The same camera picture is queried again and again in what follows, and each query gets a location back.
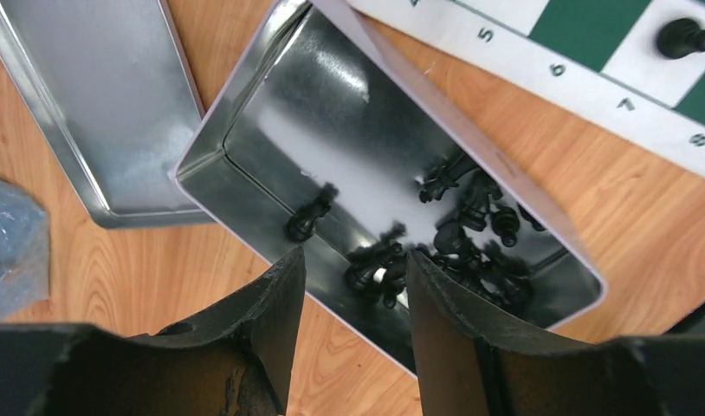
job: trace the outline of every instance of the chessboard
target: chessboard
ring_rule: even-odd
[[[705,0],[348,1],[705,178]]]

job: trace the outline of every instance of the pile of chess pieces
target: pile of chess pieces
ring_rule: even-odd
[[[533,273],[521,258],[503,253],[501,245],[515,247],[518,244],[516,233],[521,228],[521,219],[536,231],[544,231],[544,227],[520,205],[517,212],[502,203],[503,193],[498,184],[463,152],[427,175],[419,199],[424,204],[440,201],[444,193],[458,187],[458,180],[469,172],[472,175],[468,188],[462,192],[453,212],[437,227],[432,242],[436,252],[432,253],[424,244],[405,248],[397,241],[405,235],[405,227],[397,224],[377,244],[348,256],[351,265],[343,276],[347,287],[375,302],[381,300],[386,308],[395,308],[398,295],[406,288],[407,253],[417,250],[457,283],[518,315],[533,297],[530,282]],[[296,243],[311,238],[314,225],[330,211],[336,196],[333,185],[323,187],[314,201],[302,206],[288,220],[284,229],[286,237]],[[500,244],[490,240],[479,248],[464,229],[482,232],[488,223]],[[377,281],[375,276],[380,270],[385,272]]]

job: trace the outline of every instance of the number 5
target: number 5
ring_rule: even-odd
[[[477,34],[477,37],[484,40],[485,43],[488,43],[493,40],[493,30],[481,28],[480,32]]]

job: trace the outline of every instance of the white square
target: white square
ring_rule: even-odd
[[[653,0],[602,72],[629,87],[675,107],[705,73],[705,52],[670,60],[656,50],[664,24],[688,17],[705,29],[705,4],[693,0]]]
[[[455,3],[466,4],[471,9],[481,12],[523,35],[528,35],[539,20],[541,13],[544,12],[549,0],[458,0]]]

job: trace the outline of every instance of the black chess piece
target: black chess piece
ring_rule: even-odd
[[[656,36],[656,49],[669,59],[705,52],[705,29],[687,17],[666,23]]]
[[[490,228],[505,247],[514,247],[518,243],[516,233],[521,228],[521,221],[513,208],[499,205],[498,211],[490,214]]]
[[[383,306],[388,309],[396,307],[396,297],[406,288],[407,265],[407,256],[396,257],[383,274],[383,279],[380,282],[380,291],[383,298]]]
[[[469,188],[457,206],[455,221],[471,230],[481,232],[488,226],[491,200],[503,198],[503,192],[490,175],[482,169],[475,171]]]
[[[449,276],[450,279],[457,283],[462,283],[464,276],[462,275],[462,270],[459,267],[462,266],[461,264],[457,264],[457,262],[452,261],[451,258],[441,254],[435,254],[431,256],[430,259],[431,262],[443,271],[445,275]]]
[[[459,185],[457,180],[465,173],[479,169],[480,167],[465,152],[459,150],[451,158],[447,159],[441,166],[434,170],[424,181],[422,190],[419,193],[419,200],[423,203],[432,199],[437,201],[442,199],[442,195],[450,189]]]
[[[465,197],[460,201],[455,220],[470,228],[481,232],[488,226],[485,218],[490,213],[490,196],[481,188],[470,188]]]
[[[533,228],[536,231],[545,231],[546,228],[541,225],[541,223],[534,218],[530,212],[526,211],[522,206],[518,205],[518,212],[521,214],[521,217],[531,223],[531,228]]]
[[[369,247],[358,248],[351,253],[347,253],[347,259],[350,261],[350,263],[360,262],[370,257],[376,251],[384,247],[388,247],[389,245],[391,245],[391,243],[401,237],[404,237],[405,235],[406,226],[404,224],[399,223],[398,221],[394,221],[389,230],[382,232],[379,235],[377,243]]]
[[[482,268],[475,271],[470,271],[462,276],[462,281],[458,283],[495,306],[500,308],[504,307],[506,303],[502,297],[485,289],[485,286],[482,284],[481,273]]]
[[[498,201],[503,198],[501,187],[482,169],[473,174],[470,187],[484,190],[492,200]]]
[[[495,241],[482,248],[488,258],[482,265],[482,279],[493,284],[503,308],[510,313],[521,311],[534,297],[531,270],[522,258],[504,254]]]
[[[314,234],[317,220],[324,217],[332,209],[332,201],[337,197],[337,189],[325,185],[317,198],[310,204],[302,206],[284,226],[284,234],[294,243],[304,243]]]
[[[375,251],[367,259],[353,263],[345,270],[347,286],[358,292],[370,291],[375,283],[373,275],[376,271],[389,267],[391,262],[403,251],[404,247],[400,243],[392,243],[388,247]]]
[[[434,247],[440,254],[457,255],[460,270],[477,270],[482,263],[480,250],[457,223],[447,223],[437,230]]]

